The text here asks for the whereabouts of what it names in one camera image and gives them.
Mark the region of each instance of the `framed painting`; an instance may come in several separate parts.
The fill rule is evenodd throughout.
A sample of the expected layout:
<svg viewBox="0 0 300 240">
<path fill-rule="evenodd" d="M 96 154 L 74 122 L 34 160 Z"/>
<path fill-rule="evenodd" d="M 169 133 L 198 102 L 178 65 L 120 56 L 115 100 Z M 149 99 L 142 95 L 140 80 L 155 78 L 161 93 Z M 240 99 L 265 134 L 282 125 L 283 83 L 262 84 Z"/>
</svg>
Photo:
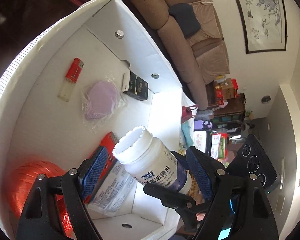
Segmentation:
<svg viewBox="0 0 300 240">
<path fill-rule="evenodd" d="M 246 52 L 286 50 L 287 20 L 283 0 L 236 0 Z"/>
</svg>

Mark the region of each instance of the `brown sofa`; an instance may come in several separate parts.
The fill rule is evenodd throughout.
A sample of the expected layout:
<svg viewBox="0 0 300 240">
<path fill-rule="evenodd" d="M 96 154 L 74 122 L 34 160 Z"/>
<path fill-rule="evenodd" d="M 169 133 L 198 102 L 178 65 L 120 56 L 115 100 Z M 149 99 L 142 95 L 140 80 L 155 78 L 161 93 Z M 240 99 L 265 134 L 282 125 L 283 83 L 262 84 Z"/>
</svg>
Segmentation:
<svg viewBox="0 0 300 240">
<path fill-rule="evenodd" d="M 226 46 L 222 40 L 221 25 L 216 11 L 213 9 L 220 37 L 207 38 L 192 46 L 168 12 L 172 5 L 198 1 L 202 0 L 131 0 L 148 25 L 157 30 L 182 80 L 188 85 L 195 103 L 199 105 L 199 109 L 204 110 L 208 107 L 206 85 L 217 75 L 229 71 Z"/>
</svg>

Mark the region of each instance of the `red handbag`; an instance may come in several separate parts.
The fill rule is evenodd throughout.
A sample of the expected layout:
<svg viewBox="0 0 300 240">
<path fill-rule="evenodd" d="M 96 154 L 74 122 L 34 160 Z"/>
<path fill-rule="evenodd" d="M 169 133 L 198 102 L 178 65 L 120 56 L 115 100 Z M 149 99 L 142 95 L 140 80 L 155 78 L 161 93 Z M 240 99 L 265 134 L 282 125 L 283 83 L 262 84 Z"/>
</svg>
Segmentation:
<svg viewBox="0 0 300 240">
<path fill-rule="evenodd" d="M 183 106 L 182 112 L 181 112 L 181 123 L 184 123 L 185 121 L 194 118 L 195 114 L 192 114 L 192 111 L 197 109 L 198 105 L 193 106 Z"/>
</svg>

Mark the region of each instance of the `purple oval object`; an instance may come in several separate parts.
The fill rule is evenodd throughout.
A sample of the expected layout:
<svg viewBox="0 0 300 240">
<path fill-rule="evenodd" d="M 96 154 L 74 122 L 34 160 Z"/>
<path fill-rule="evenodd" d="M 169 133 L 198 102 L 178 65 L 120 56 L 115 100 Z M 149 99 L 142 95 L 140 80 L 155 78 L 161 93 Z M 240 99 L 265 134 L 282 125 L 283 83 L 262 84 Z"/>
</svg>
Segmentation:
<svg viewBox="0 0 300 240">
<path fill-rule="evenodd" d="M 107 81 L 99 81 L 93 85 L 87 94 L 85 116 L 88 120 L 95 120 L 111 114 L 117 102 L 116 87 Z"/>
</svg>

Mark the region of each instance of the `black small box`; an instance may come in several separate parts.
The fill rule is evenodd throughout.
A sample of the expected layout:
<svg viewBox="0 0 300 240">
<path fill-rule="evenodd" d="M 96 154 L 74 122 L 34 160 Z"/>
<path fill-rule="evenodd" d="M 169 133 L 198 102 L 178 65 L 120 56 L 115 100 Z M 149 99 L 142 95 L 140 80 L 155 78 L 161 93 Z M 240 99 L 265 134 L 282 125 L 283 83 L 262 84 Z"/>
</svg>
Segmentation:
<svg viewBox="0 0 300 240">
<path fill-rule="evenodd" d="M 133 72 L 123 76 L 122 92 L 140 101 L 148 99 L 148 83 Z"/>
</svg>

